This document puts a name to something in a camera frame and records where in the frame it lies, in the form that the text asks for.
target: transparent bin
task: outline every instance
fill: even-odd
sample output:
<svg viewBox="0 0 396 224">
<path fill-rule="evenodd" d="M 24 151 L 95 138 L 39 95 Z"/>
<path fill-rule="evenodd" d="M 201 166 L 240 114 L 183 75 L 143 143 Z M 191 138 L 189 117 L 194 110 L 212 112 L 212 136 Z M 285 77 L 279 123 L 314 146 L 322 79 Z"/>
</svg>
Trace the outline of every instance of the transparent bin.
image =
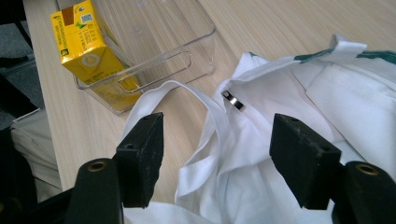
<svg viewBox="0 0 396 224">
<path fill-rule="evenodd" d="M 58 0 L 58 7 L 78 2 Z M 77 78 L 76 84 L 112 112 L 129 110 L 142 92 L 166 80 L 188 83 L 213 72 L 216 26 L 197 0 L 92 2 L 133 65 L 91 85 Z M 129 78 L 138 79 L 137 88 L 122 85 Z"/>
</svg>

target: white bag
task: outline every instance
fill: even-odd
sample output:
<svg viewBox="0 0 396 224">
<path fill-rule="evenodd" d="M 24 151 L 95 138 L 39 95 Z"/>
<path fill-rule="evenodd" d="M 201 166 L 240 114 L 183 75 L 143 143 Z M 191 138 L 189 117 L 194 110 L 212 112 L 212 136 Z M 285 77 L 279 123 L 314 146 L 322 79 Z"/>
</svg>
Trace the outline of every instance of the white bag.
<svg viewBox="0 0 396 224">
<path fill-rule="evenodd" d="M 300 119 L 343 151 L 341 163 L 368 161 L 396 179 L 396 54 L 364 51 L 340 35 L 318 54 L 267 62 L 245 53 L 210 98 L 168 81 L 141 96 L 123 137 L 170 90 L 183 87 L 207 107 L 196 151 L 179 170 L 175 204 L 124 209 L 132 223 L 332 223 L 301 209 L 276 170 L 269 146 L 275 113 Z M 233 96 L 232 103 L 223 94 Z"/>
<path fill-rule="evenodd" d="M 13 146 L 28 161 L 35 177 L 37 200 L 44 202 L 62 192 L 47 111 L 37 109 L 13 122 Z"/>
</svg>

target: white fabric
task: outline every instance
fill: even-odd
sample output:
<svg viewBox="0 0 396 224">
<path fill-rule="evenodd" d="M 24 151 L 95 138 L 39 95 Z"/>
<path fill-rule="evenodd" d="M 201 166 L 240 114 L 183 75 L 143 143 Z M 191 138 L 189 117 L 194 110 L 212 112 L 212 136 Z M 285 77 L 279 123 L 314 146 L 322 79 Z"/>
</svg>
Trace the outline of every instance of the white fabric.
<svg viewBox="0 0 396 224">
<path fill-rule="evenodd" d="M 326 55 L 303 64 L 293 57 L 267 62 L 245 53 L 233 77 L 220 83 L 212 98 L 175 81 L 143 94 L 123 136 L 178 86 L 197 96 L 208 112 L 199 145 L 179 170 L 175 204 L 125 209 L 126 218 L 132 223 L 144 223 L 145 217 L 152 223 L 332 223 L 333 204 L 327 211 L 301 209 L 272 163 L 275 113 L 300 119 L 339 147 L 341 163 L 369 161 L 395 178 L 394 75 L 384 78 L 361 69 L 356 63 L 361 59 L 355 58 L 365 45 L 338 40 L 335 59 Z M 347 64 L 338 60 L 342 52 Z M 377 61 L 372 71 L 389 65 Z M 234 108 L 223 91 L 246 108 Z"/>
<path fill-rule="evenodd" d="M 11 137 L 15 149 L 28 161 L 35 177 L 37 200 L 43 202 L 62 192 L 47 111 L 39 110 L 14 121 Z"/>
</svg>

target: yellow juice box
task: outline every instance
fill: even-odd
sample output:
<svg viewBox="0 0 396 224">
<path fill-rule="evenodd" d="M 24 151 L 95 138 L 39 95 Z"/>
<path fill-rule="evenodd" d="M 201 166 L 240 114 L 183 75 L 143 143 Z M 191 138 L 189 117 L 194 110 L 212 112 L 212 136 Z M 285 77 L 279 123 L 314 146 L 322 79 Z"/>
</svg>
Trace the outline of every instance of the yellow juice box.
<svg viewBox="0 0 396 224">
<path fill-rule="evenodd" d="M 132 65 L 91 0 L 62 9 L 50 17 L 61 64 L 83 84 L 98 83 Z M 92 91 L 113 109 L 121 111 L 131 107 L 141 94 L 127 93 L 123 89 L 137 87 L 137 78 L 130 77 L 122 83 L 110 80 L 95 85 Z"/>
</svg>

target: wooden table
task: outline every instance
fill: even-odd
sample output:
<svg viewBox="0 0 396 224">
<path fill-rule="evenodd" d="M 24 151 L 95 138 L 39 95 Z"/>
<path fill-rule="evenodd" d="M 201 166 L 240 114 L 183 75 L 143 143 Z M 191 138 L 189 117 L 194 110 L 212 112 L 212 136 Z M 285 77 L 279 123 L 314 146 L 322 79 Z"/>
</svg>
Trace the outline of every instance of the wooden table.
<svg viewBox="0 0 396 224">
<path fill-rule="evenodd" d="M 60 65 L 50 14 L 53 0 L 23 0 L 37 70 L 49 116 L 63 189 L 75 184 L 86 161 L 114 155 L 128 112 L 114 115 L 76 88 Z M 229 77 L 241 54 L 254 52 L 275 60 L 326 49 L 333 34 L 368 44 L 368 49 L 396 50 L 394 0 L 200 0 L 216 24 L 216 71 L 191 83 L 212 95 Z M 154 201 L 172 203 L 177 170 L 194 151 L 205 108 L 182 89 L 171 91 L 157 107 L 165 114 L 165 155 Z"/>
</svg>

